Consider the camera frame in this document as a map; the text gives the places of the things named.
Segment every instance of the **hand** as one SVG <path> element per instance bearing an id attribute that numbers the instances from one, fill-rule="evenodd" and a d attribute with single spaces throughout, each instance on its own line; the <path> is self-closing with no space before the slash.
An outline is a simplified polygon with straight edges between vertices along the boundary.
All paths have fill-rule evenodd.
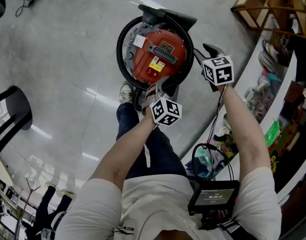
<path id="1" fill-rule="evenodd" d="M 219 85 L 219 86 L 216 86 L 217 89 L 219 90 L 220 93 L 222 93 L 224 91 L 224 88 L 225 88 L 225 85 Z"/>
<path id="2" fill-rule="evenodd" d="M 151 87 L 147 90 L 147 94 L 149 94 L 150 92 L 152 92 L 152 91 L 155 90 L 155 89 L 156 89 L 156 85 L 151 86 Z M 147 100 L 147 101 L 149 101 L 149 100 L 155 100 L 155 97 L 156 97 L 156 95 L 153 94 L 153 95 L 147 96 L 147 97 L 146 97 L 146 100 Z M 151 110 L 151 108 L 150 108 L 149 106 L 147 106 L 147 107 L 145 108 L 145 117 L 146 117 L 146 118 L 150 118 L 150 119 L 153 121 L 152 110 Z"/>

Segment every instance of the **dark jeans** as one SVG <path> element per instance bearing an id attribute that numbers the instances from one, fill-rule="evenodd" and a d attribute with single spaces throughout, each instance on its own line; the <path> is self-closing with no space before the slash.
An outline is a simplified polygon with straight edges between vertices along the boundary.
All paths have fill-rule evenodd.
<path id="1" fill-rule="evenodd" d="M 116 140 L 118 140 L 139 123 L 139 118 L 131 103 L 121 104 L 117 109 L 116 115 L 119 122 L 118 135 L 116 137 Z M 174 153 L 169 139 L 158 128 L 152 131 L 146 141 L 146 146 L 150 153 L 150 168 L 147 168 L 143 147 L 142 152 L 129 170 L 126 179 L 161 174 L 187 176 L 186 170 Z"/>
<path id="2" fill-rule="evenodd" d="M 42 198 L 41 203 L 39 204 L 36 210 L 34 226 L 30 230 L 28 230 L 30 231 L 31 235 L 35 235 L 36 233 L 40 232 L 43 228 L 51 229 L 51 223 L 55 218 L 55 216 L 58 213 L 64 212 L 68 209 L 68 206 L 70 205 L 72 199 L 64 195 L 57 209 L 51 214 L 48 214 L 47 210 L 48 204 L 51 201 L 54 194 L 55 194 L 55 188 L 53 186 L 49 186 Z"/>

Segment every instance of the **sneaker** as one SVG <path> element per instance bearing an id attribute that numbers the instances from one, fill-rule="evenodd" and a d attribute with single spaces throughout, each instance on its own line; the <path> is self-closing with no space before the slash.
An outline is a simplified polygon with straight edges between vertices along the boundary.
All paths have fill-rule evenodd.
<path id="1" fill-rule="evenodd" d="M 63 196 L 68 196 L 71 199 L 75 199 L 75 194 L 71 191 L 62 190 L 61 193 L 62 193 Z"/>
<path id="2" fill-rule="evenodd" d="M 133 94 L 133 86 L 128 81 L 125 81 L 119 91 L 119 103 L 132 103 Z"/>
<path id="3" fill-rule="evenodd" d="M 48 182 L 45 183 L 45 187 L 46 187 L 46 188 L 48 188 L 48 187 L 56 188 L 56 186 L 55 186 L 53 183 L 51 183 L 50 181 L 48 181 Z"/>

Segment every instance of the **shiny tiled floor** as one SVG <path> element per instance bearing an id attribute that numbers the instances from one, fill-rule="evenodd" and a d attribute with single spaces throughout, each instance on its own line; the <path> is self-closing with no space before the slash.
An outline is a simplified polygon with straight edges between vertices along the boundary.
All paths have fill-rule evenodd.
<path id="1" fill-rule="evenodd" d="M 42 187 L 78 191 L 114 144 L 118 92 L 124 81 L 115 58 L 122 28 L 140 16 L 137 4 L 179 11 L 198 18 L 190 34 L 195 47 L 221 47 L 231 56 L 235 72 L 254 47 L 253 34 L 231 13 L 236 0 L 38 0 L 15 17 L 21 0 L 7 0 L 0 19 L 0 92 L 20 87 L 32 108 L 33 126 L 19 132 L 1 154 L 27 190 L 25 177 Z M 183 118 L 162 130 L 182 156 L 215 112 L 218 99 L 194 64 L 180 86 Z M 6 120 L 0 106 L 1 120 Z"/>

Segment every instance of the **small display screen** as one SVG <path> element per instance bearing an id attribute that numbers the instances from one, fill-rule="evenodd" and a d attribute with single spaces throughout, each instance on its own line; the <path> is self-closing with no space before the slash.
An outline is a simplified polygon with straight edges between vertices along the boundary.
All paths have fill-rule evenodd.
<path id="1" fill-rule="evenodd" d="M 229 198 L 232 196 L 234 190 L 234 188 L 202 190 L 196 200 L 195 205 L 213 206 L 226 204 L 229 201 Z"/>

